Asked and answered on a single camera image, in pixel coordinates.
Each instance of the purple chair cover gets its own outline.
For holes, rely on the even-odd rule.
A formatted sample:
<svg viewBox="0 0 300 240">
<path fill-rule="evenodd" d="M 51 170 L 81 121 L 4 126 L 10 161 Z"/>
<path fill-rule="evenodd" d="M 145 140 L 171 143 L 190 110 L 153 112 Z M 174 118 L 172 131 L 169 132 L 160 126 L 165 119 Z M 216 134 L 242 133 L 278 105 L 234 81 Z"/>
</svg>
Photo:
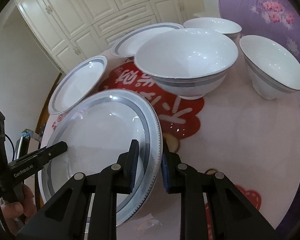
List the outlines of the purple chair cover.
<svg viewBox="0 0 300 240">
<path fill-rule="evenodd" d="M 300 16 L 288 0 L 219 0 L 219 11 L 242 27 L 242 35 L 276 41 L 300 62 Z"/>
</svg>

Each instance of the human hand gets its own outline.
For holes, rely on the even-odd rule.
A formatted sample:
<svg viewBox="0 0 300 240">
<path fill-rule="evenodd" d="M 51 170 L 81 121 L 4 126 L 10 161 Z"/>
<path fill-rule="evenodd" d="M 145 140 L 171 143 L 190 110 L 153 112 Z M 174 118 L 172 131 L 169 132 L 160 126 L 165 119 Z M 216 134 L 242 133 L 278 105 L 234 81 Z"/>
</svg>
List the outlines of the human hand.
<svg viewBox="0 0 300 240">
<path fill-rule="evenodd" d="M 20 217 L 22 214 L 26 216 L 26 223 L 37 213 L 37 208 L 33 203 L 34 195 L 31 189 L 23 184 L 23 193 L 25 199 L 22 203 L 14 202 L 4 204 L 2 198 L 0 199 L 0 206 L 2 214 L 7 222 L 10 232 L 16 235 L 18 233 L 18 226 L 14 221 L 14 218 Z"/>
</svg>

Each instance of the finger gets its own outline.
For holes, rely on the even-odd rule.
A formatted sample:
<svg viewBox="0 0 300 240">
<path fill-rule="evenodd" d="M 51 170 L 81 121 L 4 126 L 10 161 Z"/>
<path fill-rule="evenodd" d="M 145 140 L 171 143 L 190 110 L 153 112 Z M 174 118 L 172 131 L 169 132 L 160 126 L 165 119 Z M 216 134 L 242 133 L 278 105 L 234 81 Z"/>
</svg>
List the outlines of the finger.
<svg viewBox="0 0 300 240">
<path fill-rule="evenodd" d="M 23 214 L 24 209 L 21 203 L 14 202 L 1 205 L 2 214 L 5 218 L 16 218 Z"/>
<path fill-rule="evenodd" d="M 24 208 L 24 215 L 26 217 L 33 217 L 36 212 L 37 212 L 37 208 L 35 207 L 32 198 L 26 198 L 23 202 L 23 208 Z"/>
<path fill-rule="evenodd" d="M 28 223 L 31 218 L 26 218 L 25 223 Z"/>
<path fill-rule="evenodd" d="M 25 195 L 25 198 L 34 198 L 31 189 L 26 184 L 23 184 L 23 193 Z"/>
</svg>

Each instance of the white ceramic bowl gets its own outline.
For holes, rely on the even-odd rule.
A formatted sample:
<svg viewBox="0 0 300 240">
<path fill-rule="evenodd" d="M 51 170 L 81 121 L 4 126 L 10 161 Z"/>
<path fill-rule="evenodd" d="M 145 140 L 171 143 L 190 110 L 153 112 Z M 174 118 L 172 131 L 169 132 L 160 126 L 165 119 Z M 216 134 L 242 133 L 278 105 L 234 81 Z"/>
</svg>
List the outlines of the white ceramic bowl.
<svg viewBox="0 0 300 240">
<path fill-rule="evenodd" d="M 261 36 L 240 39 L 246 66 L 256 92 L 275 99 L 300 90 L 300 63 L 280 44 Z"/>
<path fill-rule="evenodd" d="M 195 100 L 217 88 L 225 79 L 228 70 L 196 79 L 164 79 L 152 76 L 152 79 L 165 91 L 183 99 Z"/>
<path fill-rule="evenodd" d="M 185 28 L 203 28 L 213 30 L 228 36 L 230 39 L 235 40 L 242 28 L 239 24 L 221 18 L 195 18 L 186 21 L 183 26 Z"/>
<path fill-rule="evenodd" d="M 197 99 L 221 84 L 237 57 L 237 46 L 225 35 L 190 28 L 150 39 L 137 51 L 134 62 L 165 91 Z"/>
</svg>

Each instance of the screw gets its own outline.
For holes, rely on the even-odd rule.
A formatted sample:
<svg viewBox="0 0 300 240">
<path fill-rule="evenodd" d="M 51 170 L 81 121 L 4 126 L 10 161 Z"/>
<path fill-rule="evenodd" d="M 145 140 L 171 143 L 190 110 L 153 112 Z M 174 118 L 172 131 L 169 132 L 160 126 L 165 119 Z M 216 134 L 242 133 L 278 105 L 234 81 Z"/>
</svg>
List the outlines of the screw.
<svg viewBox="0 0 300 240">
<path fill-rule="evenodd" d="M 188 168 L 188 166 L 186 164 L 184 164 L 184 163 L 178 164 L 178 169 L 179 170 L 186 170 L 186 168 Z"/>
<path fill-rule="evenodd" d="M 223 179 L 225 177 L 225 175 L 222 172 L 216 172 L 214 176 L 216 176 L 217 179 Z"/>
<path fill-rule="evenodd" d="M 111 169 L 114 170 L 114 171 L 117 171 L 117 170 L 120 170 L 121 169 L 121 165 L 120 164 L 113 164 L 111 166 Z"/>
<path fill-rule="evenodd" d="M 84 175 L 83 175 L 83 173 L 76 173 L 75 175 L 74 175 L 74 179 L 75 180 L 80 180 L 80 179 L 83 179 L 83 177 L 84 177 Z"/>
</svg>

